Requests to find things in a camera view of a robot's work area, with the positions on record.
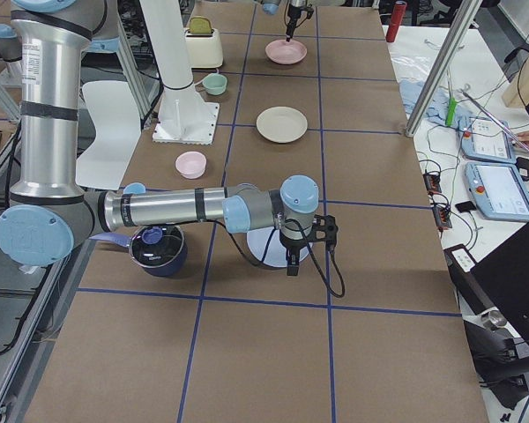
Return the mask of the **pink plate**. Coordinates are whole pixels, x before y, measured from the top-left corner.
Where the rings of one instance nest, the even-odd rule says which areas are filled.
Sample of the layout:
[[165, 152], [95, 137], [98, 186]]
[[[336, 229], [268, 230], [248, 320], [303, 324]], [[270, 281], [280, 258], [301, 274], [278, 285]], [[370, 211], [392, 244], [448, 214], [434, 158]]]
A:
[[277, 64], [291, 65], [301, 62], [308, 50], [304, 44], [292, 40], [275, 40], [268, 43], [265, 47], [266, 56]]

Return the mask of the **blue plate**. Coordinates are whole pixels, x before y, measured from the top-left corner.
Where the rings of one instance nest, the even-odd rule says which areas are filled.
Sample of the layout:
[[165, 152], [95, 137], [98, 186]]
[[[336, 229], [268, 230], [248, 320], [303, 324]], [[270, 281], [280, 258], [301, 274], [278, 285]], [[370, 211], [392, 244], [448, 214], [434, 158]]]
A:
[[287, 249], [281, 243], [279, 230], [271, 227], [247, 232], [246, 242], [250, 253], [265, 266], [272, 268], [287, 267]]

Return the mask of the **cream toaster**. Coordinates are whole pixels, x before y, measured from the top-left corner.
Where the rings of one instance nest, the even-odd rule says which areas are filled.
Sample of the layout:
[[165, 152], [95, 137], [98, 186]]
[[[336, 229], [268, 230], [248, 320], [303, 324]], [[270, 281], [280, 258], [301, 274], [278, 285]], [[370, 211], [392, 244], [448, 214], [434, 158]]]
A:
[[220, 31], [212, 26], [209, 18], [191, 17], [184, 28], [184, 37], [193, 69], [213, 69], [223, 64]]

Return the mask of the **green bowl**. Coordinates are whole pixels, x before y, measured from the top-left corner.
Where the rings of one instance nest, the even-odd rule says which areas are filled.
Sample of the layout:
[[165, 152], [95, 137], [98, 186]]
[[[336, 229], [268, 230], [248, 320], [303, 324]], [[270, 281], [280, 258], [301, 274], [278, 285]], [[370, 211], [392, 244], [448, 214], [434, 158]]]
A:
[[227, 77], [219, 73], [208, 74], [202, 79], [202, 86], [210, 95], [222, 95], [227, 90]]

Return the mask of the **beige plate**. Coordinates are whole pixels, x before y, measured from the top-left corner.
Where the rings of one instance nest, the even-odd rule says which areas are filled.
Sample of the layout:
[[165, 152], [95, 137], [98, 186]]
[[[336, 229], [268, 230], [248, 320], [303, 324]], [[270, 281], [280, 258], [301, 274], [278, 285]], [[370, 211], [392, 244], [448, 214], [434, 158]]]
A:
[[278, 106], [267, 108], [256, 121], [259, 134], [277, 144], [292, 143], [308, 130], [306, 116], [295, 108]]

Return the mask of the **red cylinder bottle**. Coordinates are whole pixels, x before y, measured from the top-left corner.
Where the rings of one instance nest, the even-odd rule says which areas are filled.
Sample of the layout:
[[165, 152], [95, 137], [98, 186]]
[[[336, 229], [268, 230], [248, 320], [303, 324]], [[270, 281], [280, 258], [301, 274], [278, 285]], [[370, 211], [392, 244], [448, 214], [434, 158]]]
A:
[[402, 24], [406, 12], [407, 2], [396, 1], [391, 12], [391, 19], [385, 35], [385, 40], [388, 43], [393, 43], [396, 40], [398, 30]]

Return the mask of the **dark blue pot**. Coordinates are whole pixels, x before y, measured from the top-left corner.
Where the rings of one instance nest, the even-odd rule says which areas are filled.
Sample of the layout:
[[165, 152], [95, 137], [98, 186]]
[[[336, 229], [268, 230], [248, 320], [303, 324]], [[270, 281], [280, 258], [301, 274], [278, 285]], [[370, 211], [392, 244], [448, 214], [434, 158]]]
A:
[[184, 232], [175, 225], [142, 226], [132, 236], [102, 233], [91, 239], [127, 249], [131, 260], [155, 277], [175, 275], [188, 255]]

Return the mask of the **pink bowl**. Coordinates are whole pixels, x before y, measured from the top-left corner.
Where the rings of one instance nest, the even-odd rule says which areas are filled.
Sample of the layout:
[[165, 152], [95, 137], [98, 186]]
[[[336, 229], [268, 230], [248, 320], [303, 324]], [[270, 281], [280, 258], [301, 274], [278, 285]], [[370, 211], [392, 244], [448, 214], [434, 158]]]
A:
[[188, 151], [179, 155], [175, 160], [175, 169], [186, 179], [197, 179], [206, 170], [207, 159], [201, 152]]

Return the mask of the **white curved plastic sheet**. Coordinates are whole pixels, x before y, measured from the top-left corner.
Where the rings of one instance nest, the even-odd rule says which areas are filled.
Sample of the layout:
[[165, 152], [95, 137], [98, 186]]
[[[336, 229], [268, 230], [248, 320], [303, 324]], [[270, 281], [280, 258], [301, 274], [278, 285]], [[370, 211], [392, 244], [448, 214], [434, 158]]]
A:
[[100, 80], [83, 85], [95, 139], [76, 162], [76, 183], [117, 190], [141, 136], [136, 101], [124, 81]]

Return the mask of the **near teach pendant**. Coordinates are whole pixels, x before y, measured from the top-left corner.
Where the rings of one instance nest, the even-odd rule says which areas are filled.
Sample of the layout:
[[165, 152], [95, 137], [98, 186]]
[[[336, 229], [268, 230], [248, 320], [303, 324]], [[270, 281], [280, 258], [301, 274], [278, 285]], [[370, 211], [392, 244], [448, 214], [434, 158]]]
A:
[[477, 209], [486, 219], [529, 221], [529, 193], [514, 165], [470, 161], [465, 164], [465, 178]]

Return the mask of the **teach pendant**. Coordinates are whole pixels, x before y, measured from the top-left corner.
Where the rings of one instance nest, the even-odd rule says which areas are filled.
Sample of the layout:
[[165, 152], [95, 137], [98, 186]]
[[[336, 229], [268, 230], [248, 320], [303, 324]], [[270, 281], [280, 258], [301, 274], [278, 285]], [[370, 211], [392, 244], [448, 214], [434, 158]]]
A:
[[477, 209], [486, 219], [529, 221], [529, 193], [514, 165], [470, 161], [465, 164], [465, 178]]
[[489, 118], [474, 115], [461, 117], [460, 146], [471, 160], [515, 164], [516, 155], [511, 141]]

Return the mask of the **far teach pendant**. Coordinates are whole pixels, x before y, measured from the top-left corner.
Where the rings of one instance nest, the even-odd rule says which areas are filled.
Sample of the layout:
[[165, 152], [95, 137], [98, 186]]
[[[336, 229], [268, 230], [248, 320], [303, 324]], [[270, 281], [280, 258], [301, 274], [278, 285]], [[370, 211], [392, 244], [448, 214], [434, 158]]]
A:
[[471, 160], [515, 164], [516, 155], [511, 141], [489, 118], [474, 115], [461, 117], [460, 146]]

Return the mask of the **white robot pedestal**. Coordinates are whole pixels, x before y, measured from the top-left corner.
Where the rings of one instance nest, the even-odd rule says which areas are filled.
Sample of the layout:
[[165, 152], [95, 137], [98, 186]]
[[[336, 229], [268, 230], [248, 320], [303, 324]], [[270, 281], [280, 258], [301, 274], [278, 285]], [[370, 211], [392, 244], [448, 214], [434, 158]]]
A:
[[153, 140], [159, 143], [209, 145], [220, 105], [206, 102], [195, 88], [179, 3], [140, 3], [163, 85]]

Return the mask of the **aluminium frame post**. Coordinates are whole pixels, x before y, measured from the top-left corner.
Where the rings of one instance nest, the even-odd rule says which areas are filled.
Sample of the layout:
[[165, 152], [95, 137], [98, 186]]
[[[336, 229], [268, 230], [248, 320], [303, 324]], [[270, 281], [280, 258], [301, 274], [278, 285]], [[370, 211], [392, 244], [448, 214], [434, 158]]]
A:
[[404, 135], [406, 137], [413, 137], [419, 129], [421, 121], [435, 96], [439, 83], [449, 68], [458, 46], [464, 39], [481, 3], [481, 0], [464, 0], [461, 3], [458, 13], [451, 23], [442, 47], [437, 54], [428, 78], [421, 89], [418, 100], [407, 121], [404, 129]]

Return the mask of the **green handled grabber tool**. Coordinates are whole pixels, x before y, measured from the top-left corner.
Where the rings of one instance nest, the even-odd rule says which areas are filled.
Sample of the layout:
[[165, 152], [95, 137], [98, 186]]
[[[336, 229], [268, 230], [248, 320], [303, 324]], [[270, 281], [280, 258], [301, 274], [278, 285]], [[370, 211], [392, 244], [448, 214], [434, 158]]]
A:
[[[524, 149], [529, 154], [529, 146], [520, 141], [518, 135], [515, 134], [511, 129], [509, 129], [505, 123], [503, 123], [494, 115], [492, 115], [489, 111], [487, 111], [466, 90], [461, 89], [460, 92], [503, 133], [503, 138], [505, 141], [510, 140], [512, 143]], [[477, 120], [478, 117], [475, 117], [472, 119], [472, 121], [468, 121], [467, 127], [462, 131], [461, 146], [468, 145], [469, 147], [473, 147], [474, 137], [476, 136], [477, 132], [475, 130], [472, 130], [472, 124], [475, 123]]]

